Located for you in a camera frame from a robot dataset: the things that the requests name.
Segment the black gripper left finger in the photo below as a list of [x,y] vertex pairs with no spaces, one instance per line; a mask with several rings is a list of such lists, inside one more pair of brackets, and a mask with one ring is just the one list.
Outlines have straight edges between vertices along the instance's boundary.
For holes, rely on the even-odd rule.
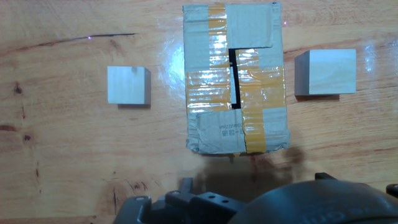
[[178,190],[168,192],[156,202],[148,196],[128,198],[114,224],[123,223],[228,223],[246,204],[239,200],[206,192],[192,193],[193,179],[184,178]]

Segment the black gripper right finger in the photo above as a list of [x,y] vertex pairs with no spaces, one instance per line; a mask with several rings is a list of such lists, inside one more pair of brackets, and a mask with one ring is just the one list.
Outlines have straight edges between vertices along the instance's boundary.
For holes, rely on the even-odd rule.
[[[333,176],[325,173],[318,172],[315,173],[315,180],[336,180]],[[386,186],[386,194],[391,195],[395,198],[398,197],[397,184],[389,184]]]

